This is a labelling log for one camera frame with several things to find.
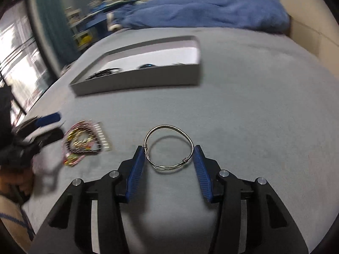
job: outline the human hand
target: human hand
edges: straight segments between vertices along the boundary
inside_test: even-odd
[[[20,191],[27,196],[33,190],[33,181],[32,167],[26,169],[0,167],[0,191],[4,194],[11,193],[11,185],[18,185]]]

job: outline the blue blanket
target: blue blanket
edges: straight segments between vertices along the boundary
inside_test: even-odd
[[[114,13],[124,28],[229,27],[281,32],[289,17],[277,0],[151,0]]]

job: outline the teal curtain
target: teal curtain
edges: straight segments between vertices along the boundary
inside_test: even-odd
[[[78,51],[67,24],[61,0],[37,0],[37,7],[45,35],[53,47],[61,66],[78,59]]]

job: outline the open shallow box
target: open shallow box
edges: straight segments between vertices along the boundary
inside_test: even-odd
[[[156,67],[138,69],[144,64]],[[122,71],[86,80],[109,68]],[[104,53],[85,68],[70,86],[77,96],[156,86],[198,85],[199,42],[194,36],[170,37],[126,46]]]

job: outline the window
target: window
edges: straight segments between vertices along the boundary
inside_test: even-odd
[[[18,125],[55,81],[38,49],[25,0],[17,1],[1,18],[0,43],[0,87],[12,86],[11,121]]]

